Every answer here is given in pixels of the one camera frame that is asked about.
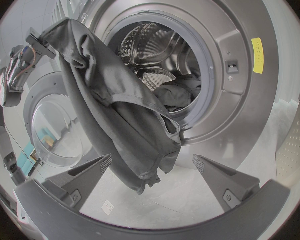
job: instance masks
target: orange wire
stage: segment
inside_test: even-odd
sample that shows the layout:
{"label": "orange wire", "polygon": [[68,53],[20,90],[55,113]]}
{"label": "orange wire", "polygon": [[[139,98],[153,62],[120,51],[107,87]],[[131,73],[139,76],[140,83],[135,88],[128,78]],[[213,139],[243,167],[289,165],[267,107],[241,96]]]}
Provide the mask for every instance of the orange wire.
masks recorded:
{"label": "orange wire", "polygon": [[31,67],[34,65],[34,63],[35,63],[35,61],[36,61],[36,51],[34,50],[33,47],[31,47],[31,49],[32,49],[32,52],[33,52],[33,61],[32,61],[32,63],[31,63],[29,66],[27,66],[24,70],[22,70],[21,72],[19,72],[19,74],[16,75],[15,80],[16,80],[20,75],[22,75],[24,72],[26,72],[29,68],[31,68]]}

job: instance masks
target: gray shirt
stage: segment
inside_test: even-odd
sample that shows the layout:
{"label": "gray shirt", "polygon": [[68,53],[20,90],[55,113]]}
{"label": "gray shirt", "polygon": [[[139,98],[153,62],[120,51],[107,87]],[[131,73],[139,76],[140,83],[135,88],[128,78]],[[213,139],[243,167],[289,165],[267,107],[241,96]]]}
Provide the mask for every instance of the gray shirt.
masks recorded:
{"label": "gray shirt", "polygon": [[141,194],[172,170],[180,127],[156,96],[86,26],[64,19],[42,39],[59,52],[64,84],[77,117],[99,155],[112,154],[112,171]]}

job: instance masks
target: metal panel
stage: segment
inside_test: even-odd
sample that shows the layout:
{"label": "metal panel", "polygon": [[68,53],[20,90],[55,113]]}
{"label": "metal panel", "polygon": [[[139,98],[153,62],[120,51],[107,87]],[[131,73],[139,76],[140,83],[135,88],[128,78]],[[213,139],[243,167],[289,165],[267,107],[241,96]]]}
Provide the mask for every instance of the metal panel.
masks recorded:
{"label": "metal panel", "polygon": [[275,157],[278,182],[291,186],[300,176],[300,103],[288,135]]}

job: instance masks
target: cable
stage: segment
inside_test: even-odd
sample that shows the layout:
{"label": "cable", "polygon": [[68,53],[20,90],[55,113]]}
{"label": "cable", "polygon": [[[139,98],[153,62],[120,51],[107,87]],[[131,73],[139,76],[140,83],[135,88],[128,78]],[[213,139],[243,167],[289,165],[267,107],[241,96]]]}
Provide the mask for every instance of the cable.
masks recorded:
{"label": "cable", "polygon": [[22,70],[21,72],[19,72],[19,73],[16,75],[14,81],[16,81],[16,79],[17,79],[20,75],[22,75],[22,74],[23,74],[24,72],[26,72],[29,68],[31,68],[31,67],[34,65],[35,61],[36,61],[36,51],[34,50],[34,48],[33,48],[32,46],[29,46],[29,47],[31,48],[31,50],[32,50],[32,52],[33,52],[33,61],[32,61],[32,63],[31,63],[29,66],[27,66],[24,70]]}
{"label": "cable", "polygon": [[[8,133],[10,134],[10,136],[13,138],[13,140],[16,142],[16,144],[19,146],[19,148],[21,149],[21,152],[25,155],[25,157],[30,161],[30,163],[32,163],[32,161],[30,160],[30,158],[28,158],[28,156],[26,155],[26,153],[23,151],[23,149],[20,147],[19,143],[15,140],[15,138],[12,136],[12,134],[10,133],[8,127],[6,124],[4,124],[5,128],[7,129]],[[39,170],[35,167],[35,169],[37,170],[37,172],[40,174],[41,178],[43,178],[43,176],[41,175],[41,173],[39,172]]]}

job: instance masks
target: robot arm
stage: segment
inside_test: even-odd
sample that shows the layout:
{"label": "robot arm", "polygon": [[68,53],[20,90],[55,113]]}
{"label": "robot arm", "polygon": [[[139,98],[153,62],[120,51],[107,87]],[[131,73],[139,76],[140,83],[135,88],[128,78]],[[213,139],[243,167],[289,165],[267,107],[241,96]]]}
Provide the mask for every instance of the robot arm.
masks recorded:
{"label": "robot arm", "polygon": [[56,56],[54,49],[47,43],[43,44],[40,35],[32,27],[27,32],[26,41],[31,46],[13,47],[8,66],[0,65],[0,154],[4,167],[16,185],[25,182],[26,177],[17,166],[16,155],[5,129],[3,107],[14,107],[20,103],[24,83],[44,55],[52,59]]}
{"label": "robot arm", "polygon": [[19,104],[24,83],[44,55],[52,59],[56,56],[54,49],[48,43],[44,44],[40,40],[40,34],[32,27],[25,40],[31,46],[19,45],[12,48],[10,63],[0,75],[0,105],[3,107]]}

